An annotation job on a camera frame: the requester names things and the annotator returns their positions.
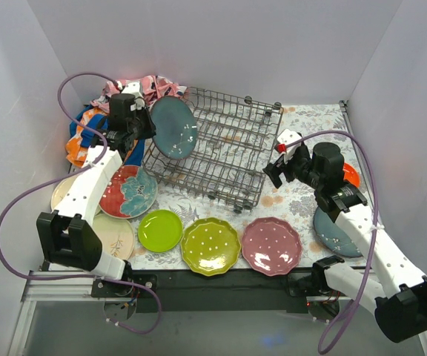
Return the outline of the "orange plate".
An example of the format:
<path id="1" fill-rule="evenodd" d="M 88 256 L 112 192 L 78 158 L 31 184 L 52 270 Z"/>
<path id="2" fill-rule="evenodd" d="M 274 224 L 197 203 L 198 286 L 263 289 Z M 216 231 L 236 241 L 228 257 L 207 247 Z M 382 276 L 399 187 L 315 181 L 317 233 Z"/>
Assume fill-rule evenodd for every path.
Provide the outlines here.
<path id="1" fill-rule="evenodd" d="M 360 187 L 360 175 L 357 173 L 354 167 L 349 165 L 348 163 L 344 163 L 343 168 L 344 172 L 344 180 L 351 183 L 356 188 Z"/>

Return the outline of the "pink polka dot plate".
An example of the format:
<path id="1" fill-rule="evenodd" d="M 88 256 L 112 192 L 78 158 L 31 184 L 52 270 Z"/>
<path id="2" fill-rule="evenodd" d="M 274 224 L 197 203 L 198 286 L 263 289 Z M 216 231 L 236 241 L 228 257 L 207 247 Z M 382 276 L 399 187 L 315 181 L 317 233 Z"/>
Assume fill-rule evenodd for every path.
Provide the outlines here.
<path id="1" fill-rule="evenodd" d="M 269 277 L 287 275 L 299 265 L 302 255 L 299 233 L 276 217 L 251 222 L 244 230 L 241 245 L 249 266 Z"/>

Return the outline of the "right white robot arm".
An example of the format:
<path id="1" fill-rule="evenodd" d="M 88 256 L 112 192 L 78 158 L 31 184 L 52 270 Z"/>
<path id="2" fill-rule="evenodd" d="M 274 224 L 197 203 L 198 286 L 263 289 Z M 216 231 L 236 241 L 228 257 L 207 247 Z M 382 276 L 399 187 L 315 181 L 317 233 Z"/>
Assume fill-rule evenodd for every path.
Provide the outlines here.
<path id="1" fill-rule="evenodd" d="M 264 172 L 276 188 L 284 177 L 314 189 L 321 211 L 351 239 L 365 257 L 371 258 L 375 280 L 363 278 L 337 257 L 313 265 L 311 284 L 319 294 L 334 289 L 371 312 L 383 334 L 399 343 L 427 331 L 427 275 L 416 267 L 385 229 L 373 221 L 373 211 L 360 190 L 344 177 L 340 148 L 321 142 L 309 150 L 299 145 L 278 144 L 279 158 Z"/>

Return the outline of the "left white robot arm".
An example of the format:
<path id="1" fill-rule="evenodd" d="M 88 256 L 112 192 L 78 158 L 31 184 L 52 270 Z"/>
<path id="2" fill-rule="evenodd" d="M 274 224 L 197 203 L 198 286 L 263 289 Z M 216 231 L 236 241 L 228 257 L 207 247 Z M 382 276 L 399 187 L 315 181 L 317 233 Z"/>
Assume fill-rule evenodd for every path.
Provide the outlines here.
<path id="1" fill-rule="evenodd" d="M 85 163 L 69 191 L 52 212 L 41 213 L 36 221 L 46 261 L 108 278 L 108 287 L 117 296 L 133 291 L 134 279 L 125 272 L 126 262 L 104 251 L 92 224 L 102 195 L 127 153 L 137 140 L 155 134 L 142 95 L 112 95 L 109 113 L 95 128 Z"/>

